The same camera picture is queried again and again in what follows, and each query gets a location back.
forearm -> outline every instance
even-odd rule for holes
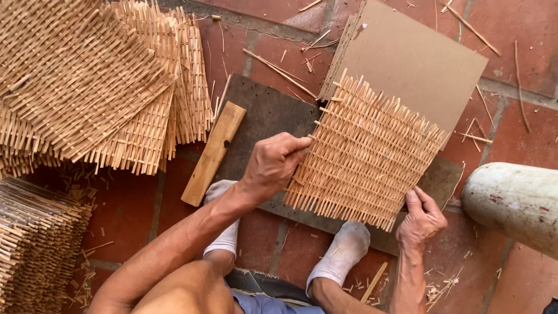
[[[389,306],[391,314],[426,313],[424,265],[421,249],[400,245],[397,278]]]
[[[183,219],[126,261],[103,284],[90,313],[129,313],[160,280],[192,261],[244,213],[255,208],[239,182]]]

brick tile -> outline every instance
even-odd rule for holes
[[[532,131],[528,134],[518,101],[508,101],[509,107],[503,113],[487,163],[503,161],[558,169],[558,111],[523,102]]]
[[[486,48],[469,30],[461,42],[489,58],[483,76],[516,86],[513,40],[518,41],[524,89],[553,97],[558,78],[558,3],[555,1],[473,1],[469,22],[503,56]]]
[[[167,161],[165,189],[163,190],[161,214],[159,216],[159,227],[157,229],[158,235],[196,211],[196,207],[180,199],[195,167],[195,161],[185,158],[176,158],[172,161]]]
[[[343,287],[350,289],[351,286],[354,285],[350,295],[360,300],[366,292],[366,278],[369,279],[369,282],[372,282],[372,279],[374,279],[374,276],[376,276],[378,269],[380,269],[384,262],[388,262],[386,270],[383,272],[380,280],[376,284],[376,287],[370,294],[370,297],[375,298],[374,302],[372,303],[381,302],[381,304],[386,304],[386,300],[383,299],[381,295],[383,295],[385,286],[388,284],[388,282],[386,281],[386,278],[388,276],[385,274],[388,274],[389,272],[389,263],[392,258],[393,256],[387,253],[380,252],[374,249],[368,249],[366,255],[347,274]],[[364,286],[364,288],[357,288],[357,279],[359,282],[361,282],[361,286]]]
[[[237,267],[269,273],[281,220],[260,209],[242,216],[238,228]]]
[[[204,52],[209,95],[211,105],[215,109],[217,96],[221,98],[223,95],[227,83],[227,74],[242,74],[245,56],[242,49],[247,47],[246,29],[221,23],[223,28],[223,34],[221,35],[219,23],[209,18],[200,20],[198,23],[202,38],[201,45]],[[223,39],[225,41],[225,53],[223,53]]]
[[[317,95],[321,88],[321,84],[328,73],[329,64],[333,59],[333,54],[322,48],[310,49],[304,53],[300,49],[301,46],[292,41],[274,39],[268,36],[260,36],[256,43],[254,53],[304,80],[307,84],[301,82],[298,83],[306,87],[313,94]],[[287,50],[285,58],[283,59],[283,62],[280,62],[285,50]],[[314,62],[314,72],[310,73],[308,71],[308,67],[301,63],[304,61],[304,58],[309,59],[319,53],[321,53],[321,55],[310,61],[311,64]],[[250,78],[296,97],[287,89],[288,87],[304,99],[304,101],[315,103],[312,96],[308,95],[302,89],[295,86],[258,60],[252,61],[252,73],[250,74]]]
[[[306,280],[320,257],[327,252],[333,235],[291,220],[287,230],[277,276],[306,289]]]
[[[436,1],[436,8],[434,8],[434,1],[389,0],[385,3],[433,30],[436,29],[437,17],[438,32],[452,40],[459,34],[459,21],[451,15],[451,12],[441,14],[443,6],[439,1]],[[451,3],[451,7],[462,13],[465,8],[465,0],[455,0]]]
[[[556,277],[558,261],[515,243],[496,285],[488,314],[541,313],[558,289]]]
[[[439,314],[479,313],[494,272],[499,268],[507,238],[481,225],[476,226],[478,238],[475,238],[473,226],[476,224],[468,216],[450,211],[444,211],[444,216],[448,220],[447,229],[429,242],[424,254],[425,272],[433,269],[425,277],[426,284],[434,282],[443,287],[443,280],[457,274],[461,267],[463,270],[459,283],[432,311]],[[464,259],[469,250],[473,255]]]
[[[113,270],[95,268],[95,277],[93,282],[91,282],[91,294],[93,297],[99,291],[99,288],[103,285],[105,281],[114,273]]]
[[[326,1],[299,12],[314,0],[286,0],[267,1],[263,4],[259,0],[229,1],[229,0],[198,0],[213,6],[229,9],[234,12],[262,18],[267,21],[290,25],[303,30],[317,32],[324,20]]]
[[[157,177],[112,170],[114,181],[111,181],[106,171],[100,169],[97,175],[101,185],[96,194],[98,207],[93,212],[82,247],[87,249],[114,241],[114,244],[96,250],[92,258],[124,263],[146,244],[153,220]],[[101,184],[100,177],[109,182],[108,191],[103,188],[105,184]]]
[[[500,96],[491,96],[488,92],[483,92],[483,96],[486,98],[486,103],[490,114],[492,115],[492,117],[494,117],[497,110],[496,106],[502,106],[501,104],[498,104]],[[463,111],[463,114],[461,114],[461,117],[459,118],[459,121],[455,126],[455,131],[451,134],[444,151],[438,153],[438,156],[451,161],[452,163],[463,165],[463,162],[465,162],[465,172],[463,173],[463,176],[454,192],[454,196],[456,198],[461,198],[461,191],[463,190],[465,180],[467,179],[469,174],[471,174],[471,172],[478,168],[480,158],[482,157],[482,152],[485,146],[485,143],[477,141],[477,144],[480,148],[479,152],[471,139],[465,139],[465,141],[462,143],[461,140],[463,136],[459,133],[465,133],[467,131],[467,128],[469,127],[473,118],[476,118],[480,122],[480,125],[482,126],[482,129],[487,136],[490,133],[490,128],[492,127],[490,118],[488,117],[486,109],[484,108],[484,104],[480,99],[480,95],[476,89],[473,90],[471,97],[472,99],[470,99],[467,103],[467,106],[465,106],[465,110]],[[473,135],[482,136],[480,130],[477,129],[478,126],[475,123],[471,128],[471,130],[474,131]]]

cardboard sheet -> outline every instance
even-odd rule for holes
[[[347,68],[347,75],[363,75],[374,91],[400,98],[452,132],[488,59],[376,0],[359,23],[368,26],[353,35],[335,82]],[[327,100],[334,91],[332,85]]]

dark wooden board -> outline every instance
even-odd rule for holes
[[[222,179],[240,180],[244,175],[254,144],[259,140],[280,132],[289,132],[297,137],[312,134],[315,127],[314,120],[318,120],[321,113],[317,106],[238,74],[231,76],[223,101],[224,103],[230,101],[246,109],[246,115],[234,139],[227,147],[227,153],[217,170],[214,182]],[[453,194],[461,171],[462,167],[436,157],[426,169],[418,186],[431,195],[441,208]],[[342,220],[293,210],[281,202],[284,195],[283,191],[275,194],[269,202],[261,204],[259,208],[331,234],[336,234],[341,228],[344,222]],[[370,247],[399,256],[395,230],[405,216],[406,213],[403,212],[398,215],[391,233],[367,225],[371,233]]]

wooden block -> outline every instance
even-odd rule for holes
[[[193,206],[200,206],[205,191],[227,152],[225,143],[228,144],[233,140],[245,113],[246,110],[232,102],[227,102],[184,189],[181,200]]]

